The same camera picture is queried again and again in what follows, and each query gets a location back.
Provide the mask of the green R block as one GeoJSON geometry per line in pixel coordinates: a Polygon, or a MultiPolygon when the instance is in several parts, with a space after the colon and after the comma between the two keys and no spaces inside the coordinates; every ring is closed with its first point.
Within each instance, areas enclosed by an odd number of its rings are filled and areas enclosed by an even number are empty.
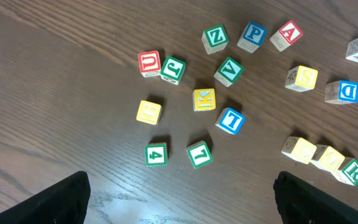
{"type": "Polygon", "coordinates": [[[340,182],[352,186],[358,185],[358,160],[345,157],[342,164],[331,174],[340,182]]]}

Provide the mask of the yellow C block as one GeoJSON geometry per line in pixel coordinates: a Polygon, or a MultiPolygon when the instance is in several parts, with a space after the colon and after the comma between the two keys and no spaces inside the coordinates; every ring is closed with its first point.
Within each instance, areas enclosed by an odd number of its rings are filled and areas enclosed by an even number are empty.
{"type": "Polygon", "coordinates": [[[316,146],[304,138],[289,136],[282,147],[281,153],[289,158],[309,164],[316,152],[316,146]]]}

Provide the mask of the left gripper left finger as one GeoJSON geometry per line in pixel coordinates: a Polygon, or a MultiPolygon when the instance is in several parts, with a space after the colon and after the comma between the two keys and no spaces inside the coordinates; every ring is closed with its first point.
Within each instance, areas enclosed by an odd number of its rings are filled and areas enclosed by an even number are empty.
{"type": "Polygon", "coordinates": [[[87,173],[78,171],[0,213],[0,224],[83,224],[90,194],[87,173]]]}

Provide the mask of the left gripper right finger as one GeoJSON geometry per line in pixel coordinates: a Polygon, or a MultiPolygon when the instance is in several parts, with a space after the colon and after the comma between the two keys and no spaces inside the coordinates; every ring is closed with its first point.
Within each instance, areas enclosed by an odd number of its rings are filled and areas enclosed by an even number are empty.
{"type": "Polygon", "coordinates": [[[283,224],[358,224],[358,210],[287,171],[273,189],[283,224]]]}

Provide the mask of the yellow O block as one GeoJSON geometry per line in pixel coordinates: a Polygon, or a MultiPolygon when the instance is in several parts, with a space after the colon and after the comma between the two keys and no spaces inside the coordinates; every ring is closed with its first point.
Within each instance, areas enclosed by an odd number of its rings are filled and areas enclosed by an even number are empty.
{"type": "Polygon", "coordinates": [[[317,144],[316,151],[311,158],[311,163],[317,168],[334,172],[344,162],[345,156],[335,148],[327,145],[317,144]]]}

